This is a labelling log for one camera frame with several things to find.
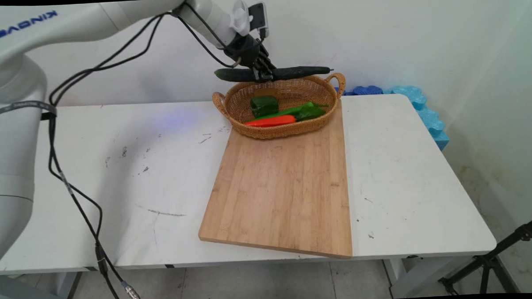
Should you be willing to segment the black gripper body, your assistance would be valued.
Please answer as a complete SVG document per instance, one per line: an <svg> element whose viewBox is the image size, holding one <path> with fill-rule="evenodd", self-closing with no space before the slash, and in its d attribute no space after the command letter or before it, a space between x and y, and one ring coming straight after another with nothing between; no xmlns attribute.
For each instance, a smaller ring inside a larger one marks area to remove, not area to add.
<svg viewBox="0 0 532 299"><path fill-rule="evenodd" d="M237 33L232 42L226 45L224 54L234 61L240 58L240 66L255 68L263 64L269 65L268 51L260 40L249 34L241 36Z"/></svg>

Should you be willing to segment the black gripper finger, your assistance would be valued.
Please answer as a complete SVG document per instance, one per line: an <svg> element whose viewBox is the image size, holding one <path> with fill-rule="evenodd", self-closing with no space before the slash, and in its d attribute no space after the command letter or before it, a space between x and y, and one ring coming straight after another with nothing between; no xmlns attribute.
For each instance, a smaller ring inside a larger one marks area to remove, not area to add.
<svg viewBox="0 0 532 299"><path fill-rule="evenodd" d="M261 54L261 74L262 79L265 79L266 81L274 80L275 76L273 75L272 71L275 69L275 65L273 65L268 58L268 55Z"/></svg>
<svg viewBox="0 0 532 299"><path fill-rule="evenodd" d="M262 61L255 61L251 67L253 74L255 75L255 82L264 82L267 78L267 67Z"/></svg>

